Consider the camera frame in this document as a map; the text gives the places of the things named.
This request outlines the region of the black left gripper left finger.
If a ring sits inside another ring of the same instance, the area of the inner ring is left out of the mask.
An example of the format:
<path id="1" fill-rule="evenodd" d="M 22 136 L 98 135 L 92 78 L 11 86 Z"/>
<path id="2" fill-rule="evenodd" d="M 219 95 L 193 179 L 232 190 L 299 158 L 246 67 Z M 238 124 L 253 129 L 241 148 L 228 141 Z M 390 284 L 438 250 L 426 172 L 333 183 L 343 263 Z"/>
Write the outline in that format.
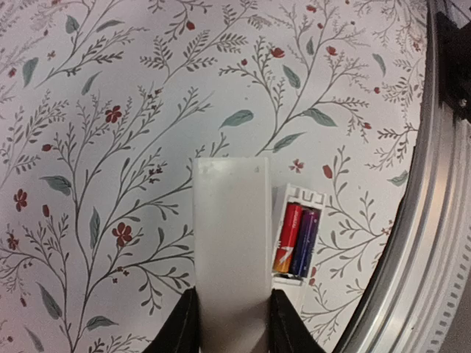
<path id="1" fill-rule="evenodd" d="M 199 350 L 199 303 L 196 289 L 190 288 L 143 353 L 197 353 Z"/>

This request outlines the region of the white remote control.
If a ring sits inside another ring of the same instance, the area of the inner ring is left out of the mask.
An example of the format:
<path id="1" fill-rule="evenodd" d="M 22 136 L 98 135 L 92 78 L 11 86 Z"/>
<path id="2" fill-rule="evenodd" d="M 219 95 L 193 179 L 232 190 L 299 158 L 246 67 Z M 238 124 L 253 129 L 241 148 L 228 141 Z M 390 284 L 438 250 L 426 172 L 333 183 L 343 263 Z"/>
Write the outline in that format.
<path id="1" fill-rule="evenodd" d="M 284 185 L 283 187 L 279 187 L 276 192 L 275 205 L 274 205 L 274 209 L 272 213 L 273 231 L 274 231 L 274 234 L 273 234 L 274 249 L 273 249 L 273 254 L 272 254 L 272 287 L 274 289 L 283 290 L 298 313 L 302 311 L 302 306 L 305 301 L 308 288 L 314 284 L 314 275 L 316 273 L 315 265 L 313 264 L 314 247 L 312 250 L 312 257 L 311 257 L 310 265 L 308 268 L 307 277 L 306 278 L 295 277 L 294 275 L 289 273 L 289 270 L 287 273 L 279 273 L 273 270 L 275 254 L 277 251 L 277 242 L 278 242 L 278 238 L 280 236 L 280 232 L 283 226 L 283 218 L 286 212 L 286 205 L 288 203 L 296 203 L 302 206 L 302 211 L 306 208 L 320 211 L 319 226 L 316 232 L 316 238 L 314 242 L 314 246 L 315 246 L 316 240 L 318 238 L 319 230 L 320 230 L 320 224 L 322 222 L 322 215 L 325 209 L 325 202 L 326 202 L 325 194 L 316 192 L 308 188 L 303 188 L 297 185 L 293 185 L 290 183 Z"/>

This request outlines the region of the red black battery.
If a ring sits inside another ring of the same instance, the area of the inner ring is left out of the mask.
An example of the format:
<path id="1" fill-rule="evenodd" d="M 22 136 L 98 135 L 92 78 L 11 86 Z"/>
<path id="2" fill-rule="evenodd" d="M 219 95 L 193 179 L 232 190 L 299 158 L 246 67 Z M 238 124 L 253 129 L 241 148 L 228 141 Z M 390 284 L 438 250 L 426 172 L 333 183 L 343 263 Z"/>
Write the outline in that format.
<path id="1" fill-rule="evenodd" d="M 300 230 L 289 269 L 289 273 L 295 277 L 307 277 L 319 218 L 319 210 L 306 208 L 302 212 Z"/>

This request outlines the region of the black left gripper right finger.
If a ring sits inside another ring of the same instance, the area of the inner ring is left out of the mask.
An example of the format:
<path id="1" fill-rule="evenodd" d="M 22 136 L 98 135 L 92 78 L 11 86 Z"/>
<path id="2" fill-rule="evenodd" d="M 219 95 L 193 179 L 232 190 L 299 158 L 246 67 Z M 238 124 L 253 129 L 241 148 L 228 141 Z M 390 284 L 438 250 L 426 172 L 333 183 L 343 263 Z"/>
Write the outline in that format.
<path id="1" fill-rule="evenodd" d="M 285 292 L 273 289 L 269 304 L 271 353 L 325 353 L 313 339 Z"/>

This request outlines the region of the white remote battery cover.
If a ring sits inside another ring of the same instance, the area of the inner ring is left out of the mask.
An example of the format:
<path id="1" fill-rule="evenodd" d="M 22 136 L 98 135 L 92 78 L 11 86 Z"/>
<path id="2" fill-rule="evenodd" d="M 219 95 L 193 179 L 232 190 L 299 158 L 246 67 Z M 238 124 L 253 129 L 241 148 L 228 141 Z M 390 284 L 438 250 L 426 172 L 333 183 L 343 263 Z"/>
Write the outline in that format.
<path id="1" fill-rule="evenodd" d="M 263 157 L 194 163 L 196 292 L 202 352 L 267 352 L 272 188 Z"/>

